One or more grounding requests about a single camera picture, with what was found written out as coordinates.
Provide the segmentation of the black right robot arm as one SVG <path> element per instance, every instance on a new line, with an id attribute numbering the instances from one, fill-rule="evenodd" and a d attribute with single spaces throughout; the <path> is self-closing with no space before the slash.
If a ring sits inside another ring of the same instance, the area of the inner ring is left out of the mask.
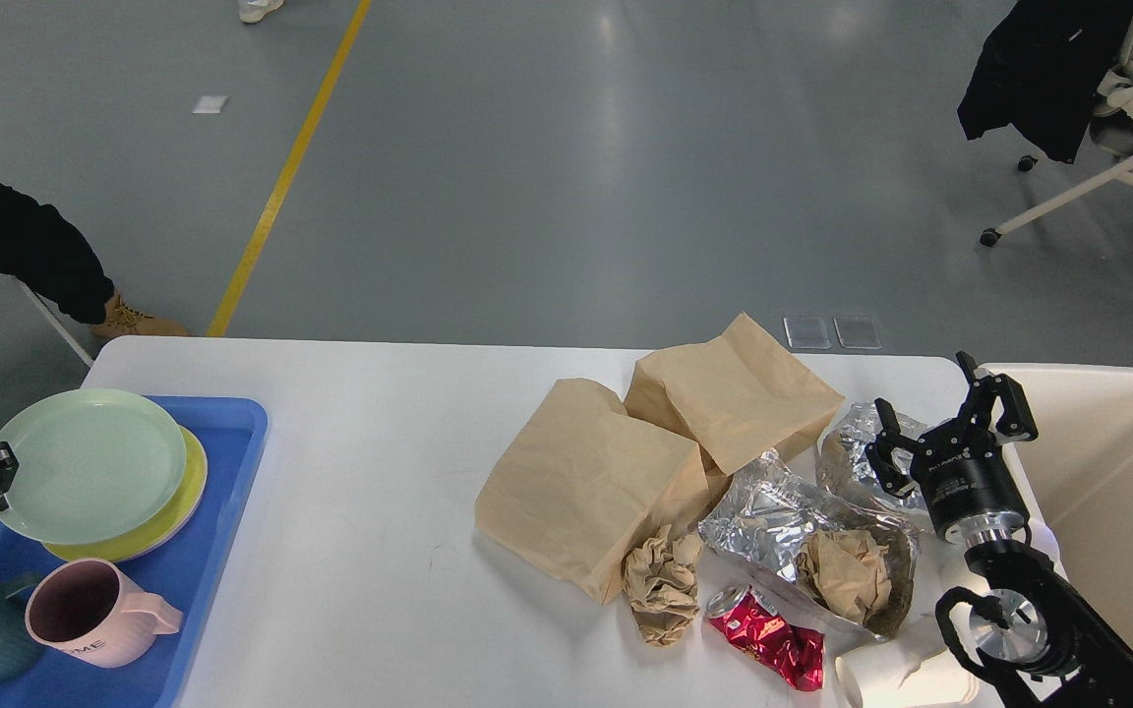
<path id="1" fill-rule="evenodd" d="M 987 592 L 949 587 L 935 619 L 959 667 L 1007 707 L 1133 707 L 1133 650 L 1031 543 L 1030 512 L 1003 447 L 1038 438 L 1024 389 L 956 355 L 966 398 L 949 420 L 909 438 L 887 400 L 864 447 L 881 489 L 921 493 L 934 532 L 961 543 Z"/>

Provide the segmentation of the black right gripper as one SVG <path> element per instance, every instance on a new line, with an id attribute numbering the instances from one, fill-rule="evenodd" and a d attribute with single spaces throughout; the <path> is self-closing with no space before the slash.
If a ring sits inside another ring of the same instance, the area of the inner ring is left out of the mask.
<path id="1" fill-rule="evenodd" d="M 966 378 L 966 398 L 954 417 L 954 457 L 925 454 L 917 440 L 901 434 L 898 413 L 884 398 L 875 399 L 881 429 L 864 446 L 864 457 L 881 489 L 906 500 L 921 488 L 935 534 L 942 541 L 1006 541 L 1029 524 L 1030 515 L 1002 460 L 1010 443 L 1039 437 L 1025 390 L 1007 375 L 983 369 L 966 351 L 956 355 Z M 912 455 L 910 471 L 894 461 L 896 449 Z"/>

